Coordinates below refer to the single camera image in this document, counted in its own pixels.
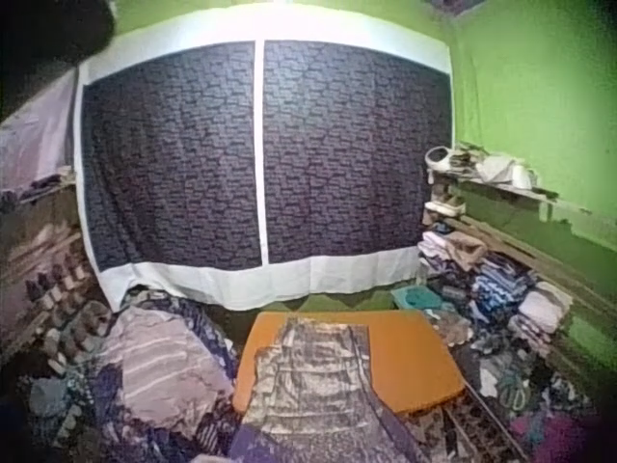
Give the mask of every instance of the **silver patterned fabric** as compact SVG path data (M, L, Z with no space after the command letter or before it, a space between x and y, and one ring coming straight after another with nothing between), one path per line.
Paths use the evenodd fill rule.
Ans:
M370 383L365 326L291 318L257 353L239 462L415 462L417 445Z

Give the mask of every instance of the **orange mattress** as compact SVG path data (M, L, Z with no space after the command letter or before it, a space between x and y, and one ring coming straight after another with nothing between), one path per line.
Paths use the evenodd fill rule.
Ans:
M464 389L461 372L438 334L417 311L260 313L244 348L233 406L244 413L255 381L255 353L274 342L284 321L303 316L367 325L373 388L394 412L413 412L444 402Z

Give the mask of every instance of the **patterned rug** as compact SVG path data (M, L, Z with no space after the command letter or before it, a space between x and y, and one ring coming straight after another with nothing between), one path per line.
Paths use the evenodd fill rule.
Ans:
M399 418L416 438L423 462L527 461L523 449L468 389L444 405Z

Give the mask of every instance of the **dark patterned curtain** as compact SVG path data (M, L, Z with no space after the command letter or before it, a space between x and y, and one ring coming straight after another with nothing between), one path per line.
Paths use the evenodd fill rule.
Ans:
M449 76L302 41L267 41L264 66L270 262L416 245L424 153L452 138Z
M261 265L254 55L252 42L187 50L84 90L86 209L99 270Z

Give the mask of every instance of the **white curtain border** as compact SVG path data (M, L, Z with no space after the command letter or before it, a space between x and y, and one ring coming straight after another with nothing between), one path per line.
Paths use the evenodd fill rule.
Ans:
M103 52L80 66L73 134L78 210L86 253L115 311L120 309L126 291L137 284L165 289L176 296L221 304L230 310L245 311L312 292L358 292L407 280L416 273L416 247L362 256L316 256L285 263L268 262L263 198L263 95L257 94L263 88L263 45L267 40L322 41L357 46L434 68L448 74L450 79L452 74L449 49L441 41L363 14L305 5L260 4L199 11L114 39ZM190 48L239 41L255 42L255 175L259 177L256 182L257 215L263 265L225 271L141 262L100 272L88 233L85 206L81 158L83 87L147 60Z

